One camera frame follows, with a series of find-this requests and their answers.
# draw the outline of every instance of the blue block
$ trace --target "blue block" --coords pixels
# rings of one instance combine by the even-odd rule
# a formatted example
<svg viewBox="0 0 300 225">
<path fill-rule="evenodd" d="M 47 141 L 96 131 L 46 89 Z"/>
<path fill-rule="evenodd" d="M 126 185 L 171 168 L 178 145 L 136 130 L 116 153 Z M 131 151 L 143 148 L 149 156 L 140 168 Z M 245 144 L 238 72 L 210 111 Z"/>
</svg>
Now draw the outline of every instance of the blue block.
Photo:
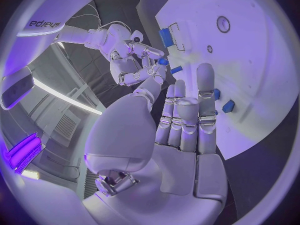
<svg viewBox="0 0 300 225">
<path fill-rule="evenodd" d="M 169 64 L 169 61 L 162 57 L 160 59 L 158 59 L 157 62 L 158 62 L 158 64 L 165 65 L 165 66 L 167 66 Z"/>
<path fill-rule="evenodd" d="M 219 89 L 215 88 L 215 89 L 213 90 L 213 92 L 214 92 L 214 100 L 215 100 L 215 101 L 219 100 L 219 99 L 220 99 L 220 96 L 221 96 L 221 91 L 220 91 Z"/>
<path fill-rule="evenodd" d="M 230 113 L 233 111 L 234 107 L 235 107 L 235 102 L 232 100 L 229 100 L 222 108 L 224 113 Z"/>
<path fill-rule="evenodd" d="M 163 28 L 162 30 L 160 30 L 159 35 L 165 48 L 174 45 L 172 35 L 168 28 Z"/>
<path fill-rule="evenodd" d="M 178 67 L 175 67 L 173 69 L 170 70 L 171 74 L 175 74 L 175 73 L 178 73 L 180 71 L 183 70 L 183 67 L 182 66 L 178 66 Z"/>
</svg>

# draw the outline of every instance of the metal grate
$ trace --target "metal grate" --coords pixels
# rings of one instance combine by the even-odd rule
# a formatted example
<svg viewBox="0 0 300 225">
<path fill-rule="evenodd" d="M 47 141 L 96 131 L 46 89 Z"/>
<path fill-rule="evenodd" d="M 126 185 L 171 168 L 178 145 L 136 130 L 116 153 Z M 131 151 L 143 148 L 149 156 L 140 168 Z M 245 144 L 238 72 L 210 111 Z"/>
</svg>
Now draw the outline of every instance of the metal grate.
<svg viewBox="0 0 300 225">
<path fill-rule="evenodd" d="M 95 180 L 97 178 L 97 174 L 94 174 L 89 169 L 87 169 L 84 183 L 84 199 L 92 196 L 95 192 L 98 191 L 98 188 L 95 184 Z"/>
<path fill-rule="evenodd" d="M 76 128 L 76 122 L 66 115 L 63 115 L 59 123 L 56 125 L 55 130 L 61 135 L 70 139 L 73 135 L 73 131 Z"/>
</svg>

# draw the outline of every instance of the small blue object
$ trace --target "small blue object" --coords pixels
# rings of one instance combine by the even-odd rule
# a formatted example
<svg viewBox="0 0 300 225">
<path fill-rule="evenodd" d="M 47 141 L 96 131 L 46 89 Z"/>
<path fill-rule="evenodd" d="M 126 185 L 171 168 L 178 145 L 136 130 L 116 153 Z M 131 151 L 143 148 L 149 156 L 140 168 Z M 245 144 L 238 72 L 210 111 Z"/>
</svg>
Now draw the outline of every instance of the small blue object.
<svg viewBox="0 0 300 225">
<path fill-rule="evenodd" d="M 159 35 L 165 48 L 174 45 L 172 35 L 168 28 L 163 28 L 162 30 L 160 30 Z"/>
<path fill-rule="evenodd" d="M 166 65 L 167 66 L 169 64 L 169 61 L 165 58 L 162 58 L 162 57 L 160 59 L 158 59 L 157 62 L 160 65 Z"/>
<path fill-rule="evenodd" d="M 219 100 L 220 99 L 220 95 L 221 95 L 221 91 L 219 89 L 215 88 L 213 90 L 213 92 L 214 92 L 214 100 L 215 101 Z"/>
<path fill-rule="evenodd" d="M 171 74 L 178 73 L 178 72 L 180 72 L 182 70 L 183 70 L 182 66 L 175 67 L 175 68 L 171 69 Z"/>
<path fill-rule="evenodd" d="M 224 113 L 227 114 L 227 113 L 232 112 L 233 109 L 234 109 L 234 107 L 235 107 L 235 102 L 232 101 L 232 100 L 229 100 L 229 101 L 223 106 L 222 110 L 223 110 Z"/>
</svg>

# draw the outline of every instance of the air vent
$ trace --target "air vent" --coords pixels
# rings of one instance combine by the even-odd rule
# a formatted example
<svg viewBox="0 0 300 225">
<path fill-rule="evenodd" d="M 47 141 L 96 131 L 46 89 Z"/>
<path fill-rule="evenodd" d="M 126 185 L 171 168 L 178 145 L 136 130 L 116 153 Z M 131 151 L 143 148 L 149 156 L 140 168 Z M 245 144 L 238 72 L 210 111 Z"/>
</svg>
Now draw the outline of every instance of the air vent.
<svg viewBox="0 0 300 225">
<path fill-rule="evenodd" d="M 56 125 L 55 130 L 70 139 L 73 136 L 76 127 L 76 122 L 64 114 L 59 123 Z"/>
<path fill-rule="evenodd" d="M 85 184 L 84 184 L 84 199 L 92 196 L 95 192 L 98 191 L 98 188 L 95 184 L 95 180 L 97 178 L 98 178 L 97 174 L 94 174 L 89 169 L 87 169 L 85 175 Z"/>
</svg>

